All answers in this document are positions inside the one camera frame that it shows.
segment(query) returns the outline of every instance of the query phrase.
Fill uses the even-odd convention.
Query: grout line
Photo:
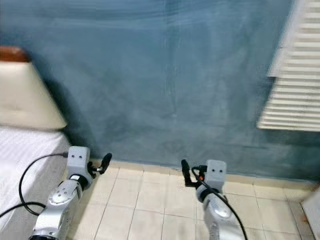
[[[167,179],[167,181],[165,183],[165,199],[164,199],[164,211],[163,211],[163,214],[166,214],[166,206],[168,204],[168,197],[169,197],[169,185],[170,185],[170,172],[169,172],[169,177],[168,177],[168,179]]]
[[[285,190],[283,190],[283,192],[284,192],[284,195],[285,195],[285,199],[286,199],[286,201],[288,202],[288,204],[289,204],[289,198],[288,198],[288,196],[287,196],[287,194],[286,194],[286,192],[285,192]]]
[[[298,222],[297,222],[297,220],[296,220],[296,218],[295,218],[295,214],[294,214],[294,212],[293,212],[293,210],[292,210],[292,208],[291,208],[291,206],[290,206],[290,204],[289,204],[289,199],[287,199],[287,204],[288,204],[288,206],[289,206],[289,209],[290,209],[290,213],[291,213],[291,215],[292,215],[292,217],[293,217],[293,220],[294,220],[294,222],[295,222],[295,227],[296,227],[296,229],[298,230],[298,235],[300,236],[300,238],[302,239],[302,234],[301,234],[301,232],[300,232],[300,229],[299,229],[299,227],[298,227]]]
[[[165,215],[174,216],[174,217],[179,217],[179,218],[184,218],[184,219],[197,220],[197,218],[188,217],[188,216],[179,216],[179,215],[174,215],[174,214],[171,214],[171,213],[165,213]]]
[[[148,212],[148,213],[152,213],[152,214],[164,214],[163,212],[159,212],[159,211],[152,211],[152,210],[146,210],[146,209],[141,209],[141,208],[129,208],[129,209],[133,209],[133,210],[137,210],[137,211],[141,211],[141,212]]]
[[[116,184],[116,181],[117,181],[117,177],[118,177],[118,174],[119,174],[119,170],[120,170],[120,168],[118,169],[118,172],[116,173],[116,176],[115,176],[115,179],[114,179],[114,182],[113,182],[113,185],[112,185],[112,189],[111,189],[111,191],[110,191],[110,195],[109,195],[109,197],[108,197],[108,199],[107,199],[107,201],[106,201],[106,204],[105,204],[105,206],[104,206],[103,214],[102,214],[102,217],[101,217],[101,219],[100,219],[100,222],[99,222],[98,228],[96,229],[96,232],[95,232],[95,235],[94,235],[93,240],[95,240],[95,239],[96,239],[96,237],[97,237],[97,233],[98,233],[98,230],[99,230],[99,228],[100,228],[100,225],[101,225],[102,219],[104,218],[105,211],[106,211],[106,208],[107,208],[108,203],[109,203],[109,199],[110,199],[110,197],[111,197],[112,191],[114,190],[114,187],[115,187],[115,184]]]
[[[264,238],[267,239],[267,235],[266,235],[265,227],[264,227],[264,220],[263,220],[262,212],[260,211],[260,207],[259,207],[259,203],[258,203],[258,197],[255,197],[255,201],[256,201],[256,205],[258,206],[258,212],[259,212],[259,217],[261,220],[263,235],[264,235]]]
[[[164,232],[164,225],[165,225],[165,213],[163,213],[163,218],[162,218],[161,238],[160,238],[160,240],[162,240],[162,235],[163,235],[163,232]]]
[[[253,185],[253,191],[254,191],[254,196],[255,198],[257,198],[257,191],[256,191],[256,188],[255,188],[255,185]]]
[[[181,167],[180,166],[161,166],[159,165],[160,163],[151,163],[151,162],[145,162],[145,163],[141,163],[141,162],[132,162],[132,161],[129,161],[129,160],[113,160],[113,162],[115,162],[115,166],[110,166],[111,168],[123,168],[123,169],[126,169],[126,170],[137,170],[135,168],[131,168],[130,166],[126,166],[126,164],[130,165],[130,164],[133,164],[134,166],[140,166],[142,168],[142,171],[144,172],[152,172],[152,173],[160,173],[160,174],[167,174],[167,175],[172,175],[172,176],[182,176],[182,172],[181,172]],[[145,168],[144,168],[144,165],[147,165],[147,166],[152,166],[154,167],[154,169],[157,169],[157,167],[160,167],[161,169],[166,169],[166,172],[168,173],[164,173],[163,171],[159,171],[159,170],[152,170],[152,171],[146,171]],[[299,179],[281,179],[281,178],[272,178],[272,177],[256,177],[256,176],[247,176],[247,175],[243,175],[243,174],[232,174],[232,173],[227,173],[227,176],[236,176],[237,178],[239,179],[246,179],[246,178],[254,178],[253,181],[248,181],[248,183],[244,183],[244,182],[241,182],[241,181],[226,181],[226,182],[230,182],[230,183],[240,183],[240,184],[246,184],[246,185],[254,185],[254,186],[260,186],[260,187],[272,187],[272,188],[282,188],[282,189],[296,189],[296,190],[303,190],[304,187],[286,187],[286,184],[283,184],[281,187],[278,187],[278,186],[275,186],[272,181],[276,180],[276,181],[284,181],[284,183],[286,182],[290,182],[292,184],[297,184],[297,185],[300,185],[301,182],[299,181]],[[271,182],[270,185],[265,185],[265,184],[256,184],[256,181],[257,179],[259,180],[265,180],[266,182]],[[309,182],[309,181],[306,181],[304,182],[305,185],[315,185],[315,183],[313,182]]]
[[[258,208],[259,208],[259,209],[260,209],[260,207],[259,207],[259,204],[258,204],[258,199],[269,199],[269,200],[272,200],[272,201],[286,202],[286,203],[288,204],[289,208],[290,208],[290,212],[291,212],[291,214],[292,214],[292,217],[294,218],[294,222],[295,222],[295,225],[296,225],[296,227],[297,227],[297,229],[298,229],[298,233],[299,233],[299,234],[292,233],[292,232],[275,231],[275,230],[268,230],[268,229],[265,229],[265,228],[264,228],[264,223],[263,223],[263,218],[262,218],[262,213],[261,213],[261,211],[259,210],[259,215],[260,215],[260,219],[261,219],[261,222],[262,222],[262,228],[263,228],[263,231],[264,231],[264,232],[265,232],[265,231],[267,231],[267,232],[273,232],[273,233],[294,234],[294,235],[299,235],[299,236],[301,237],[301,234],[300,234],[300,231],[299,231],[299,228],[298,228],[298,225],[297,225],[297,222],[296,222],[295,216],[294,216],[294,214],[293,214],[293,212],[292,212],[292,210],[291,210],[291,207],[290,207],[290,205],[289,205],[289,203],[288,203],[288,201],[287,201],[287,200],[278,200],[278,199],[270,199],[270,198],[261,198],[261,197],[256,197],[256,203],[257,203],[257,205],[258,205]]]
[[[228,193],[228,192],[223,192],[222,194],[224,195],[236,195],[236,196],[243,196],[243,197],[250,197],[250,198],[257,198],[256,196],[251,196],[251,195],[242,195],[242,194],[237,194],[237,193]]]
[[[278,202],[285,202],[288,203],[288,200],[284,200],[284,199],[273,199],[273,198],[266,198],[266,197],[256,197],[256,199],[268,199],[268,200],[272,200],[272,201],[278,201]]]
[[[272,231],[272,230],[264,230],[264,229],[259,229],[255,227],[245,227],[245,229],[253,229],[253,230],[259,230],[259,231],[264,231],[264,232],[271,232],[271,233],[276,233],[276,234],[292,234],[292,235],[299,235],[298,233],[292,233],[292,232],[286,232],[286,231]]]
[[[194,239],[197,240],[197,236],[198,236],[198,219],[195,220],[195,224],[194,224]]]
[[[125,178],[125,177],[117,177],[116,179],[122,179],[122,180],[130,180],[130,181],[140,181],[141,179],[142,179],[142,177],[141,177],[141,179],[136,179],[136,178]]]
[[[267,239],[267,235],[266,232],[269,233],[275,233],[275,234],[287,234],[287,235],[294,235],[294,236],[299,236],[300,239],[302,239],[302,236],[298,233],[292,233],[292,232],[285,232],[285,231],[271,231],[271,230],[263,230],[264,231],[264,235],[265,235],[265,239]]]
[[[136,212],[136,210],[138,210],[138,209],[136,209],[136,207],[137,207],[139,193],[140,193],[140,190],[141,190],[141,187],[142,187],[142,183],[143,183],[143,180],[141,178],[140,181],[139,181],[139,190],[138,190],[138,194],[137,194],[136,200],[135,200],[135,206],[134,206],[134,209],[133,209],[133,214],[132,214],[132,218],[131,218],[131,222],[130,222],[130,226],[129,226],[128,236],[126,237],[127,240],[129,239],[130,230],[131,230],[132,222],[134,220],[135,212]]]

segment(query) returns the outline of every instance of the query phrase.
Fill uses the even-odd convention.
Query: wire
[[[245,240],[248,240],[245,227],[244,227],[244,225],[242,224],[240,217],[238,216],[238,214],[236,213],[236,211],[233,209],[233,207],[228,203],[227,200],[225,200],[222,196],[220,196],[218,193],[216,193],[216,191],[213,190],[207,183],[205,183],[203,180],[201,180],[201,179],[199,178],[199,175],[197,175],[197,174],[195,173],[195,170],[198,170],[197,167],[192,167],[192,168],[191,168],[191,172],[192,172],[193,175],[195,176],[195,179],[196,179],[197,181],[199,181],[202,185],[204,185],[210,192],[212,192],[214,195],[216,195],[216,196],[217,196],[222,202],[224,202],[224,204],[231,210],[231,212],[234,214],[235,218],[238,220],[238,222],[239,222],[239,224],[240,224],[240,227],[241,227],[241,230],[242,230],[244,239],[245,239]]]
[[[68,152],[59,152],[59,153],[51,153],[51,154],[48,154],[48,155],[44,155],[44,156],[41,156],[41,157],[38,157],[37,159],[35,159],[32,163],[29,164],[29,166],[24,170],[21,178],[20,178],[20,182],[19,182],[19,197],[20,197],[20,201],[22,202],[22,205],[21,207],[23,206],[29,213],[35,215],[35,216],[39,216],[39,213],[33,211],[30,207],[28,207],[28,204],[26,204],[26,201],[24,200],[24,196],[22,195],[22,182],[24,180],[24,177],[28,171],[28,169],[37,161],[41,160],[41,159],[44,159],[44,158],[47,158],[47,157],[51,157],[51,156],[62,156],[64,158],[68,157]],[[31,202],[31,203],[37,203],[38,206],[42,207],[42,208],[45,208],[46,205],[44,205],[43,203],[40,203],[40,202]]]
[[[20,207],[26,207],[28,205],[36,205],[36,206],[40,206],[42,207],[42,203],[40,202],[36,202],[36,201],[28,201],[28,202],[25,202],[25,203],[20,203],[20,204],[17,204],[13,207],[10,207],[8,210],[5,210],[3,213],[0,214],[0,218],[2,218],[4,215],[6,215],[7,213],[11,212],[12,210],[14,209],[17,209],[17,208],[20,208]]]

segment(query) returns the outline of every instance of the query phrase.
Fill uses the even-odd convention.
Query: wall
[[[22,46],[94,157],[319,179],[320,135],[260,130],[290,0],[1,0]]]

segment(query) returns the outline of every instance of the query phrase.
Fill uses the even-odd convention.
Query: bed
[[[68,151],[70,144],[59,131],[65,126],[27,55],[16,47],[0,47],[0,213],[21,203],[20,177],[34,159]],[[62,179],[66,163],[61,156],[36,162],[23,180],[26,202],[46,204],[50,191]],[[23,207],[11,211],[0,218],[0,239],[28,239],[36,220]]]

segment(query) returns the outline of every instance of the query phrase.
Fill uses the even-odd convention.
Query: white floor tile
[[[143,182],[136,202],[136,209],[165,212],[166,185],[160,183]]]
[[[241,183],[241,184],[254,184],[256,181],[255,176],[244,176],[244,175],[238,175],[238,174],[227,174],[225,180],[227,182],[235,182],[235,183]]]
[[[164,215],[162,240],[195,240],[196,220]]]
[[[255,191],[255,196],[262,199],[275,199],[286,201],[287,197],[283,190],[280,187],[270,187],[270,186],[253,186]]]
[[[169,190],[175,190],[175,189],[189,189],[196,191],[194,188],[186,187],[185,186],[185,179],[182,175],[170,175],[169,176],[169,182],[168,182],[168,188]]]
[[[317,187],[315,182],[301,182],[301,181],[289,181],[284,180],[284,189],[300,189],[304,191],[313,191]]]
[[[195,219],[196,192],[169,189],[166,195],[165,213]]]
[[[245,229],[248,240],[266,240],[263,230],[255,228]],[[196,225],[196,240],[208,240],[209,231],[204,221],[198,220]]]
[[[229,204],[248,228],[263,229],[257,200],[253,196],[226,194]]]
[[[144,170],[144,165],[141,163],[128,162],[128,161],[116,161],[112,160],[110,162],[110,167],[120,168],[120,169],[130,169],[130,170]]]
[[[134,209],[108,205],[104,211],[95,240],[126,240]]]
[[[99,175],[99,177],[103,177],[103,178],[116,178],[119,172],[119,168],[118,167],[108,167],[107,170],[105,171],[104,174],[99,175],[99,173],[97,175]]]
[[[293,214],[286,201],[257,198],[263,229],[298,234]]]
[[[143,175],[143,170],[135,170],[135,169],[126,169],[120,168],[117,178],[118,179],[130,179],[130,180],[141,180]]]
[[[196,240],[207,240],[209,239],[209,231],[205,224],[205,221],[198,220],[195,226],[195,239]]]
[[[245,232],[248,240],[266,240],[265,232],[263,230],[247,227]]]
[[[143,181],[147,183],[166,184],[169,180],[168,174],[159,172],[145,171],[143,173]]]
[[[203,220],[205,216],[205,211],[203,208],[203,203],[196,199],[196,219]]]
[[[170,175],[170,168],[165,166],[144,164],[143,171]]]
[[[140,182],[116,179],[109,199],[111,205],[134,208],[136,206]]]
[[[170,168],[169,174],[170,175],[176,175],[176,176],[182,176],[183,175],[181,169],[178,169],[178,168]]]
[[[252,184],[227,181],[224,184],[224,191],[227,194],[237,194],[255,197],[255,189]]]
[[[273,188],[283,188],[285,185],[285,181],[282,179],[257,177],[255,179],[253,185],[264,186],[264,187],[273,187]]]
[[[83,192],[80,202],[107,205],[115,180],[112,177],[99,176],[93,181],[91,187]]]
[[[311,228],[309,224],[305,221],[302,221],[303,216],[305,215],[304,210],[299,202],[289,202],[289,206],[293,213],[296,225],[301,235],[312,235]]]
[[[104,205],[80,203],[71,224],[90,224],[98,229],[105,211]]]
[[[80,204],[69,228],[68,239],[93,240],[104,210],[104,205]]]
[[[289,202],[301,202],[311,193],[310,191],[301,189],[284,188],[283,190]]]
[[[134,210],[128,240],[160,240],[163,220],[161,213]]]
[[[301,240],[298,234],[264,231],[266,240]]]
[[[97,228],[92,225],[72,224],[66,240],[94,240]]]
[[[302,240],[316,240],[313,235],[301,235]]]

